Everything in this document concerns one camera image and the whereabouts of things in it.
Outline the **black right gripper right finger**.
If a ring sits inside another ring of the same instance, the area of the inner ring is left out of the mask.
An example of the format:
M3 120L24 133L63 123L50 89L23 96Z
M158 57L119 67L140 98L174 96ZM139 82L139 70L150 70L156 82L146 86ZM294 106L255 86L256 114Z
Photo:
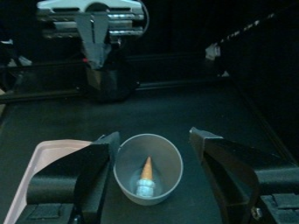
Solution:
M190 143L210 181L223 224L250 224L259 188L244 147L196 128L190 130Z

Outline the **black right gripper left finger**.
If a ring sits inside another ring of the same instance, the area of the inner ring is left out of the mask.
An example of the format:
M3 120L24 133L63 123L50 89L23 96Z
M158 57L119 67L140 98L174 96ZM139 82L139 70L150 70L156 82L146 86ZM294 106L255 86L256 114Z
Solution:
M102 136L80 152L87 161L75 185L74 203L80 221L74 224L100 224L108 179L116 162L120 135L112 132Z

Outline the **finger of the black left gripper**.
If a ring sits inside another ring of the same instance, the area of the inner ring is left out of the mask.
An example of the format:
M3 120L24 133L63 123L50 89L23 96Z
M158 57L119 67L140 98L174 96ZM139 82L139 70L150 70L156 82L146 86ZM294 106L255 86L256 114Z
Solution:
M111 45L106 43L108 35L108 14L102 11L94 14L94 34L95 34L95 68L104 66Z
M96 58L96 43L94 37L94 23L90 13L80 13L75 17L78 24L78 31L83 42L83 47L86 50L86 57L88 59L90 66L92 68L98 67L98 58Z

